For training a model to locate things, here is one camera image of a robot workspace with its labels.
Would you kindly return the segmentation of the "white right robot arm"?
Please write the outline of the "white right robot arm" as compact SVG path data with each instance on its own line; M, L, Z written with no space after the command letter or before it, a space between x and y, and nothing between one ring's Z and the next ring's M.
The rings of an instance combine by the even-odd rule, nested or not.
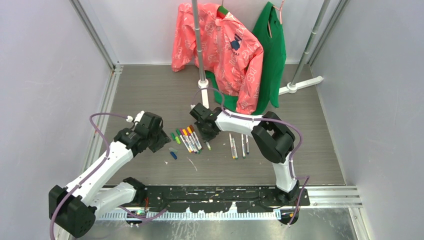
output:
M191 106L189 114L195 119L194 124L204 142L213 140L220 132L252 137L262 156L272 163L279 202L288 206L297 199L299 181L289 163L296 137L274 112L253 116L220 107L211 110L198 103Z

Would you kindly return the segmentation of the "blue pen cap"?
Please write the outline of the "blue pen cap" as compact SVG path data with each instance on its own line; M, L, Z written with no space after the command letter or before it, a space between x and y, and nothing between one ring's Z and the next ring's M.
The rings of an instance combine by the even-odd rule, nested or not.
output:
M174 152L171 151L170 155L173 157L174 160L178 159L177 155Z

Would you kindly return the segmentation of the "clear pen cap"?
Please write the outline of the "clear pen cap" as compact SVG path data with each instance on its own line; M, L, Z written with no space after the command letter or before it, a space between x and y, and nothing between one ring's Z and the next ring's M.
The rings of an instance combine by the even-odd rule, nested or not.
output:
M177 149L175 149L175 148L173 148L173 147L169 147L168 148L168 150L170 151L170 152L173 152L173 153L178 153L178 150Z

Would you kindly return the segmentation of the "dark green cap marker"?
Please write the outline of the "dark green cap marker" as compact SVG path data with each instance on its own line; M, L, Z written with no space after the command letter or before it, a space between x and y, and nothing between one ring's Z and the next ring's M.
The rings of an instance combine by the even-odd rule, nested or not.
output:
M245 135L245 150L246 150L246 155L250 154L250 145L249 145L249 136Z

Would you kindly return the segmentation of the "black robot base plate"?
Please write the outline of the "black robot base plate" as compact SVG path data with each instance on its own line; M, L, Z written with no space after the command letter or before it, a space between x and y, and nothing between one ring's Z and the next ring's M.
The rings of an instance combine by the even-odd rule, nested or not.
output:
M143 216L155 220L271 219L294 224L308 191L296 185L283 193L274 185L148 185L141 196L123 206L129 223Z

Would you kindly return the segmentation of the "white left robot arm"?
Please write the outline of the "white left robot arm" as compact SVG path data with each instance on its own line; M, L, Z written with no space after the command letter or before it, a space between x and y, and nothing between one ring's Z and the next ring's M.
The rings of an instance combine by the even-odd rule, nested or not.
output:
M95 127L106 145L105 152L66 186L55 185L49 191L50 239L56 238L55 226L80 238L105 213L125 204L138 207L147 203L146 186L133 177L127 177L117 186L101 191L109 179L137 154L146 149L155 153L171 141L163 130L162 117L157 114L141 111L135 117L128 115L124 119L132 127L120 130L111 143Z

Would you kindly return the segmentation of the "dark green pen cap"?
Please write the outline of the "dark green pen cap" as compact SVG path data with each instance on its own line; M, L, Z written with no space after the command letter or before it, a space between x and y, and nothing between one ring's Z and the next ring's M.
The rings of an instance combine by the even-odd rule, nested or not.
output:
M175 140L176 140L176 138L175 138L174 133L172 132L170 135L171 135L172 140L173 140L173 141L175 141Z

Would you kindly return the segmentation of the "brown cap marker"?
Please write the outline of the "brown cap marker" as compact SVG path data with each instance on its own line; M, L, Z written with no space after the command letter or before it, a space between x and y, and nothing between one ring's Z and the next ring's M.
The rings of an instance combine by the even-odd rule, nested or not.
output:
M197 141L197 143L201 146L201 150L202 150L202 145L201 145L201 143L200 143L200 141L199 141L199 138L198 138L198 136L196 135L196 133L195 133L195 130L194 130L194 127L192 126L192 125L190 125L189 126L190 128L191 128L191 130L192 130L192 132L193 132L193 135L194 135L194 137L196 138L196 141Z

